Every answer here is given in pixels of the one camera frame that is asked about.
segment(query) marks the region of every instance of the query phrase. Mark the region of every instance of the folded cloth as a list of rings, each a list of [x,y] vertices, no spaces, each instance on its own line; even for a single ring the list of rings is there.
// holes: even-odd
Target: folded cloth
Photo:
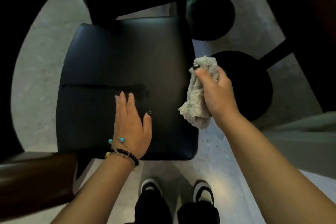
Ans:
[[[195,59],[194,63],[208,70],[215,82],[218,81],[217,61],[215,58],[201,57]],[[211,114],[204,101],[204,88],[202,83],[195,75],[193,68],[189,69],[191,73],[190,84],[187,91],[187,101],[178,109],[180,114],[199,129],[208,128]]]

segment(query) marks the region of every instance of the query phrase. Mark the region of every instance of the gray floor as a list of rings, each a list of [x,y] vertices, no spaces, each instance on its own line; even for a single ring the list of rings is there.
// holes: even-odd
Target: gray floor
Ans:
[[[284,40],[265,0],[231,1],[236,9],[232,29],[216,41],[193,41],[196,56],[235,50],[260,58]],[[123,18],[166,16],[168,9],[169,5],[163,5]],[[12,112],[15,129],[27,151],[57,151],[55,111],[58,85],[67,49],[81,23],[90,23],[82,0],[49,0],[23,44],[14,74]],[[321,113],[293,55],[271,67],[269,74],[274,98],[266,114],[254,122],[259,128]],[[101,160],[95,160],[89,175],[100,163]],[[304,174],[336,201],[336,180]],[[193,160],[142,162],[127,180],[109,223],[133,221],[139,183],[149,176],[161,182],[173,213],[181,203],[191,200],[188,192],[193,183],[204,179],[214,190],[222,223],[264,223],[225,135],[213,121],[208,129],[200,131],[199,151]],[[50,223],[61,208],[8,223]]]

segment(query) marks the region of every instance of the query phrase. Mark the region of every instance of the shoe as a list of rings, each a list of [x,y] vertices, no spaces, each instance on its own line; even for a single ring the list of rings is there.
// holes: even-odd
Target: shoe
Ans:
[[[194,203],[199,201],[207,201],[215,205],[213,193],[210,185],[203,180],[196,181],[194,185],[194,196],[192,197]]]
[[[162,196],[162,189],[159,186],[158,182],[154,180],[153,178],[149,178],[141,184],[141,193],[146,190],[154,190],[160,193],[160,195]]]

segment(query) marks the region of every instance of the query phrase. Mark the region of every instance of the bracelet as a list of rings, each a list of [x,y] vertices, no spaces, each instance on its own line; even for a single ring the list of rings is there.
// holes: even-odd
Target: bracelet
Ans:
[[[107,158],[111,154],[117,154],[123,158],[127,158],[128,160],[130,160],[134,165],[134,168],[139,165],[139,160],[129,151],[128,145],[123,137],[120,138],[120,142],[126,146],[128,151],[115,148],[112,139],[109,139],[108,142],[111,144],[111,150],[106,153],[105,158]]]

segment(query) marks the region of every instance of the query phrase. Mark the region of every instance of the forearm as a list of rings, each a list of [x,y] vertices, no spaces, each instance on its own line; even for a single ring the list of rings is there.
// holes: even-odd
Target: forearm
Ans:
[[[109,156],[52,224],[106,223],[132,169],[129,160],[117,155]]]
[[[218,122],[267,223],[331,223],[336,206],[241,114]]]

